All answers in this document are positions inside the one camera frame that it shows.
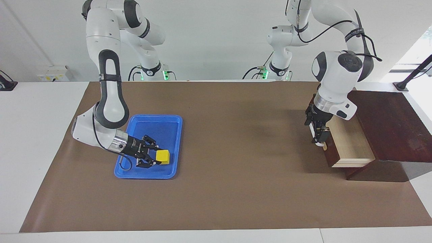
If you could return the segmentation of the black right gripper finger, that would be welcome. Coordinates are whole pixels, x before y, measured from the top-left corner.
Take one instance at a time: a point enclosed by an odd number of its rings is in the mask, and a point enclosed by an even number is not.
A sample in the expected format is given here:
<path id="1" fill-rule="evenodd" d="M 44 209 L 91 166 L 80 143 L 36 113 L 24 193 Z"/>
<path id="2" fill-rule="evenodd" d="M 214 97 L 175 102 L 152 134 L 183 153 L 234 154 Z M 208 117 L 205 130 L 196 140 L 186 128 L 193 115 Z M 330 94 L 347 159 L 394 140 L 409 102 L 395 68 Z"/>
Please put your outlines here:
<path id="1" fill-rule="evenodd" d="M 160 165 L 161 161 L 151 158 L 148 154 L 144 155 L 142 158 L 136 159 L 136 167 L 139 168 L 150 168 L 153 165 Z"/>
<path id="2" fill-rule="evenodd" d="M 157 144 L 156 140 L 151 138 L 148 135 L 144 135 L 142 137 L 142 147 L 148 148 L 148 149 L 160 149 L 159 145 Z"/>

